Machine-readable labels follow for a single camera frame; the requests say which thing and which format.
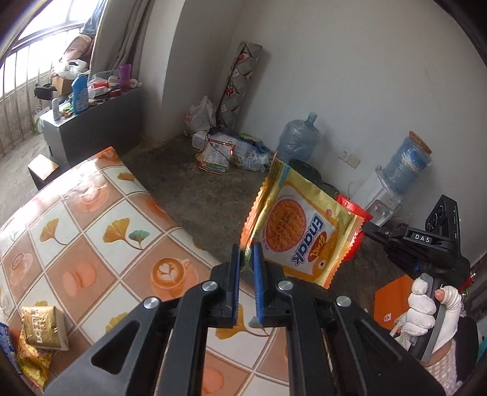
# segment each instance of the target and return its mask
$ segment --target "blue bottle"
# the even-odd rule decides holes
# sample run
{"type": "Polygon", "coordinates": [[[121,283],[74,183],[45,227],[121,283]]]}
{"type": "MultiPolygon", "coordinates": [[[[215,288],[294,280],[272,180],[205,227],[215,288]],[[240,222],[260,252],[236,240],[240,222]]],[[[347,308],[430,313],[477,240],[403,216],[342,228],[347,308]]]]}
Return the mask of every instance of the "blue bottle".
{"type": "Polygon", "coordinates": [[[73,113],[82,113],[89,107],[88,76],[78,74],[78,77],[76,77],[71,86],[73,88],[73,113]]]}
{"type": "Polygon", "coordinates": [[[308,162],[319,141],[319,130],[313,125],[318,116],[309,113],[306,121],[296,119],[286,124],[277,147],[277,158],[289,163],[292,158],[308,162]]]}
{"type": "Polygon", "coordinates": [[[426,143],[416,134],[410,133],[392,157],[391,162],[382,170],[384,182],[396,194],[405,195],[431,163],[430,153],[431,150],[426,143]]]}

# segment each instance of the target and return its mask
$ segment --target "gloved hand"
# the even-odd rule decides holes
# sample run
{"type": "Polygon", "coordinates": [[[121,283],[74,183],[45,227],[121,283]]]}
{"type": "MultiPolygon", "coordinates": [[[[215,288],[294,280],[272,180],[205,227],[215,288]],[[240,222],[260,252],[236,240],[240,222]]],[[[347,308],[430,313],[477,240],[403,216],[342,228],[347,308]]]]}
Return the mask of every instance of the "gloved hand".
{"type": "MultiPolygon", "coordinates": [[[[428,284],[417,278],[411,287],[412,293],[409,295],[408,304],[410,306],[406,314],[400,319],[399,326],[402,325],[401,337],[397,339],[399,343],[409,350],[412,336],[422,336],[432,328],[435,323],[433,314],[436,312],[434,301],[425,295],[428,284]]],[[[434,292],[435,298],[446,305],[445,319],[438,335],[438,340],[433,348],[433,353],[450,341],[457,332],[458,318],[462,309],[462,298],[458,290],[453,286],[445,286],[434,292]]]]}

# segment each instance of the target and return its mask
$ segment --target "metal screw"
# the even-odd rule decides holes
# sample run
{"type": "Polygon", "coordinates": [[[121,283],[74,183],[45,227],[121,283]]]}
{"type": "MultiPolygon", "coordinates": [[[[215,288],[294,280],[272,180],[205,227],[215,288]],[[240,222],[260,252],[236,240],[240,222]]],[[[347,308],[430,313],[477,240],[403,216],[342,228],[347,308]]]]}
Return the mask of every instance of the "metal screw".
{"type": "Polygon", "coordinates": [[[212,292],[213,290],[215,290],[216,288],[218,288],[218,283],[215,282],[214,280],[207,280],[205,283],[203,283],[201,285],[201,288],[205,292],[212,292]]]}
{"type": "Polygon", "coordinates": [[[337,297],[337,304],[340,307],[349,307],[352,304],[352,300],[350,300],[347,296],[338,296],[337,297]]]}
{"type": "Polygon", "coordinates": [[[279,290],[291,290],[293,288],[293,283],[290,280],[281,280],[277,287],[279,290]]]}
{"type": "Polygon", "coordinates": [[[149,297],[144,300],[144,308],[152,309],[159,305],[159,300],[155,297],[149,297]]]}

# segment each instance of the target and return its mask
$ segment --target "coffee cup print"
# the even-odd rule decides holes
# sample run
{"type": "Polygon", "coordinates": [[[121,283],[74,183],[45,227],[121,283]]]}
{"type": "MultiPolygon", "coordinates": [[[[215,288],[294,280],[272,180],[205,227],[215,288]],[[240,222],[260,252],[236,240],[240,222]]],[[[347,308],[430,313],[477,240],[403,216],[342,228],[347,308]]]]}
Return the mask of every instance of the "coffee cup print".
{"type": "Polygon", "coordinates": [[[198,273],[188,259],[163,258],[150,272],[152,291],[163,301],[181,297],[197,283],[198,273]]]}
{"type": "Polygon", "coordinates": [[[94,212],[100,209],[108,199],[108,188],[104,185],[91,183],[78,197],[78,207],[84,212],[94,212]]]}
{"type": "Polygon", "coordinates": [[[20,281],[24,278],[32,267],[33,261],[32,254],[30,253],[19,253],[12,260],[10,268],[12,273],[10,274],[10,283],[12,286],[18,286],[20,281]]]}

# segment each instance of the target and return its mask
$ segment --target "yellow snack packet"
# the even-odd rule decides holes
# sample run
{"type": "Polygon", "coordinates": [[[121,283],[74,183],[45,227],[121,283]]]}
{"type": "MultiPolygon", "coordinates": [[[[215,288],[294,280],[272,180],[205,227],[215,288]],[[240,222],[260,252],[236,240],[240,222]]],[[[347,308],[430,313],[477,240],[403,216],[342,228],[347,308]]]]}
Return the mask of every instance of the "yellow snack packet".
{"type": "Polygon", "coordinates": [[[287,276],[328,288],[364,222],[278,159],[243,226],[240,247],[248,264],[251,245],[287,276]]]}
{"type": "Polygon", "coordinates": [[[55,306],[21,307],[25,342],[40,349],[69,350],[63,313],[55,306]]]}
{"type": "Polygon", "coordinates": [[[24,330],[20,332],[17,363],[23,373],[41,390],[44,390],[44,385],[49,379],[49,366],[52,358],[53,352],[37,349],[27,344],[24,330]]]}

